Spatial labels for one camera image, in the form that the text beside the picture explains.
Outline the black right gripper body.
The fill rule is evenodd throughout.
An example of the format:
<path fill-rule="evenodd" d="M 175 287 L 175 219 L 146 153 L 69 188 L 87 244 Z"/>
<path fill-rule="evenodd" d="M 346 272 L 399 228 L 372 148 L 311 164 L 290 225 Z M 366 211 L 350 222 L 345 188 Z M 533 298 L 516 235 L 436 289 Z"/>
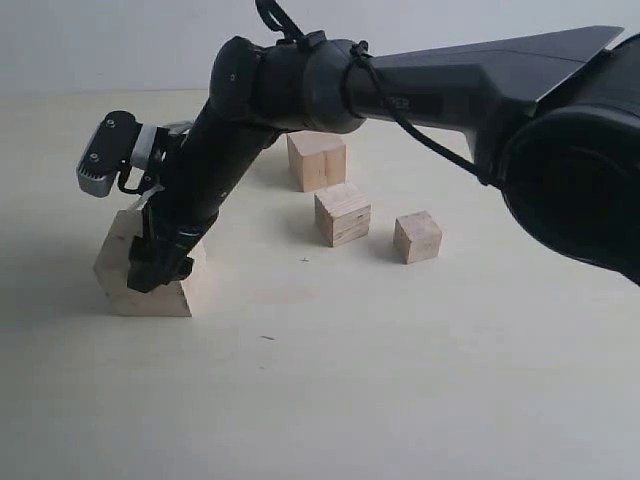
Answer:
<path fill-rule="evenodd" d="M 161 190 L 148 201 L 157 233 L 173 237 L 179 230 L 201 238 L 220 210 L 219 174 L 214 164 L 167 164 L 158 170 Z"/>

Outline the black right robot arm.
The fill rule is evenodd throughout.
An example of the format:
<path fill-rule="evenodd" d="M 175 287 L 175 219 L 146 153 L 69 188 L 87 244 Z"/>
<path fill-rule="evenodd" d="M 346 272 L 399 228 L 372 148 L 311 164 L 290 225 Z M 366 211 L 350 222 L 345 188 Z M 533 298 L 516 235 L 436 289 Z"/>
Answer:
<path fill-rule="evenodd" d="M 398 124 L 496 188 L 536 241 L 639 278 L 639 39 L 614 26 L 373 56 L 322 33 L 219 51 L 209 95 L 143 209 L 128 286 L 192 269 L 191 250 L 258 155 L 281 135 Z"/>

